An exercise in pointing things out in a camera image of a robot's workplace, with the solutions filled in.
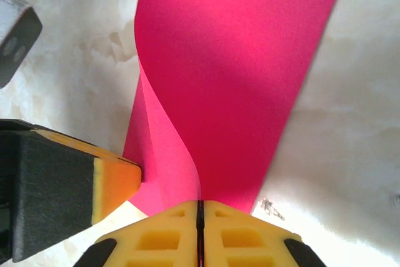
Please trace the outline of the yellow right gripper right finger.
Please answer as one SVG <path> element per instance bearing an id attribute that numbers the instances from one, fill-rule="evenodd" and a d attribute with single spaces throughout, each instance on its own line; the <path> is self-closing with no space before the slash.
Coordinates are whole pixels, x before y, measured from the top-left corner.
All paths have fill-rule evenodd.
<path id="1" fill-rule="evenodd" d="M 204 266 L 324 266 L 296 233 L 205 201 Z"/>

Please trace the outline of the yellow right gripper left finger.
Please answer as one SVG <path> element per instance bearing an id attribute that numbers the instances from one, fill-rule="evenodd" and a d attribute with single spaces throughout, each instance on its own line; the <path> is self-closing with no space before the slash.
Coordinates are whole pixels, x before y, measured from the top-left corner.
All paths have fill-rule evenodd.
<path id="1" fill-rule="evenodd" d="M 197 266 L 197 201 L 185 201 L 161 213 L 100 237 L 75 266 Z"/>

